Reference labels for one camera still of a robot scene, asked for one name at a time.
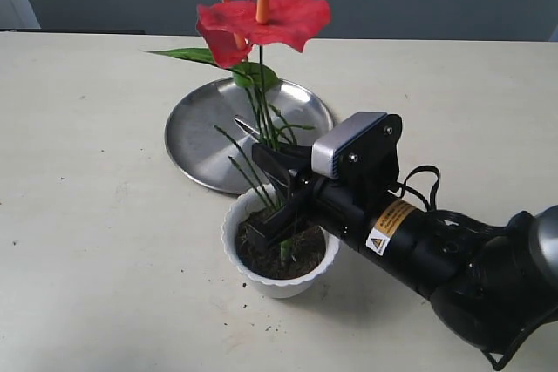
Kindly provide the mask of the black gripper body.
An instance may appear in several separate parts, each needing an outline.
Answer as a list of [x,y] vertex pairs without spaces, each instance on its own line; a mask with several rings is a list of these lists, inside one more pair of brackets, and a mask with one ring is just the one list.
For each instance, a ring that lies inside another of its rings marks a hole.
[[421,210],[404,200],[409,186],[394,171],[355,182],[305,172],[289,180],[295,218],[323,227],[351,249],[429,298],[449,287],[471,259],[471,234],[443,220],[432,201]]

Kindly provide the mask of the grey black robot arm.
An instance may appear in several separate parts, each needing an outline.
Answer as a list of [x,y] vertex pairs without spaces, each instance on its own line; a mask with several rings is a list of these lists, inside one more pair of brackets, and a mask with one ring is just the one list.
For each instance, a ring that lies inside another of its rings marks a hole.
[[283,205],[251,220],[249,242],[266,251],[318,225],[428,300],[454,334],[503,369],[540,326],[557,319],[557,211],[516,214],[493,227],[403,198],[397,149],[359,159],[343,179],[310,167],[310,149],[252,147]]

